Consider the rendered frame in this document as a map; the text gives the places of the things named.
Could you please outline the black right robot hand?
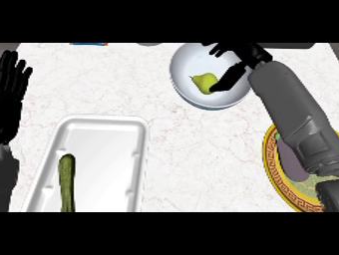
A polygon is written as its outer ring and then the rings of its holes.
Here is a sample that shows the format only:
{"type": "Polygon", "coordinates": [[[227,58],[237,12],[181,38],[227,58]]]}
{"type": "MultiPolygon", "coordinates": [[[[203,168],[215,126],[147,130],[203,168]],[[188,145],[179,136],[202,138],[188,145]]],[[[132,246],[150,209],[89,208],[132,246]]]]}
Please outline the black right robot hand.
{"type": "Polygon", "coordinates": [[[219,58],[224,53],[233,52],[240,59],[225,71],[219,81],[209,88],[212,92],[228,91],[246,73],[246,68],[255,69],[262,63],[272,61],[271,54],[256,43],[216,43],[209,53],[219,58]]]}

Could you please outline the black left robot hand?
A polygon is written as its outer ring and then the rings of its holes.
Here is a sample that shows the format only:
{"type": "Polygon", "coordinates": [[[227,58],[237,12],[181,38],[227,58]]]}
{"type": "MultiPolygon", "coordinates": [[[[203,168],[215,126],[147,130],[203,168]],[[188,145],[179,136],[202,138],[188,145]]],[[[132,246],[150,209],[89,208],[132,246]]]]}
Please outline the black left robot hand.
{"type": "Polygon", "coordinates": [[[18,52],[6,50],[0,57],[0,144],[8,144],[18,133],[31,74],[33,68],[18,59],[18,52]]]}

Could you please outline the white bowl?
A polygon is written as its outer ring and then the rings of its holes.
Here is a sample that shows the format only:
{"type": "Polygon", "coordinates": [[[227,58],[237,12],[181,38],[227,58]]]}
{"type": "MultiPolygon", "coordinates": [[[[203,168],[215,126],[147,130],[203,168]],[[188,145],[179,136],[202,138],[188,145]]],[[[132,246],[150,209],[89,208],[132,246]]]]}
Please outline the white bowl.
{"type": "Polygon", "coordinates": [[[244,99],[250,91],[247,76],[252,69],[246,67],[246,72],[228,91],[206,95],[199,90],[191,78],[212,73],[221,79],[228,68],[240,62],[233,52],[224,53],[219,58],[213,56],[209,53],[212,48],[213,45],[185,43],[173,53],[169,74],[173,88],[184,100],[204,110],[218,111],[230,108],[244,99]]]}

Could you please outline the green pear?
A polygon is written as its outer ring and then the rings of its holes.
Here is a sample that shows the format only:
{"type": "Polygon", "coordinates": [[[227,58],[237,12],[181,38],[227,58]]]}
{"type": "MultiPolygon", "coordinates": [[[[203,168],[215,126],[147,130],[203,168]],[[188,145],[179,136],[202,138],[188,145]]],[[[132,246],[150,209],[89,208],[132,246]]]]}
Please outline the green pear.
{"type": "Polygon", "coordinates": [[[204,95],[212,94],[210,87],[218,83],[218,78],[213,73],[204,73],[203,75],[193,76],[191,81],[197,86],[200,92],[204,95]]]}

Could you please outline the yellow patterned plate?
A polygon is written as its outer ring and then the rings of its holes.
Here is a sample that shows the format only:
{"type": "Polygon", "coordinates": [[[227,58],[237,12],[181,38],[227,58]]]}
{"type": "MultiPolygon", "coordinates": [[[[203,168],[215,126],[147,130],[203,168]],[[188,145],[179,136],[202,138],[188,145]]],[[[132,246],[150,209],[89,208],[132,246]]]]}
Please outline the yellow patterned plate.
{"type": "Polygon", "coordinates": [[[271,126],[262,141],[262,162],[272,187],[296,211],[321,212],[323,206],[317,197],[315,185],[318,182],[338,180],[339,177],[333,175],[320,177],[311,174],[305,181],[298,182],[292,180],[280,160],[278,140],[280,134],[277,128],[271,126]]]}

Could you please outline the grey appliance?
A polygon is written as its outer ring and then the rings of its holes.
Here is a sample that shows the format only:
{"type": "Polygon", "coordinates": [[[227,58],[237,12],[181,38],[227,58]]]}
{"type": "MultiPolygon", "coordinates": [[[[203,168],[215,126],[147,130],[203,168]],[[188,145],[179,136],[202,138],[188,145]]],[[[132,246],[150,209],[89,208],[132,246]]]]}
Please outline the grey appliance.
{"type": "Polygon", "coordinates": [[[258,43],[264,49],[309,49],[315,43],[258,43]]]}

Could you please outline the white rectangular tray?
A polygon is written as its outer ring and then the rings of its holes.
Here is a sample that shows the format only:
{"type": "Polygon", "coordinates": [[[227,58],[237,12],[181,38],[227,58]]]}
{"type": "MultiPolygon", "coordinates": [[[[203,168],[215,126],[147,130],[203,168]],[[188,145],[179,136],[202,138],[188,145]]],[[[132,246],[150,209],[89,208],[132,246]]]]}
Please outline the white rectangular tray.
{"type": "Polygon", "coordinates": [[[139,117],[65,116],[55,128],[23,210],[61,210],[58,164],[61,157],[68,154],[76,158],[76,210],[138,211],[148,138],[148,124],[139,117]]]}

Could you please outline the green cucumber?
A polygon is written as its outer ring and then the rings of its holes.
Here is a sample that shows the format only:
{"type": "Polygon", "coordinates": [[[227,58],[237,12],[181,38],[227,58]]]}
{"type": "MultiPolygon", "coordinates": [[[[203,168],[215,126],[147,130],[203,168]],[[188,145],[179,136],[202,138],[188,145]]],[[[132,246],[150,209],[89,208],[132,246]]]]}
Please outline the green cucumber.
{"type": "Polygon", "coordinates": [[[61,157],[60,164],[60,186],[61,186],[61,211],[76,211],[74,200],[74,179],[76,179],[76,158],[71,154],[61,157]]]}

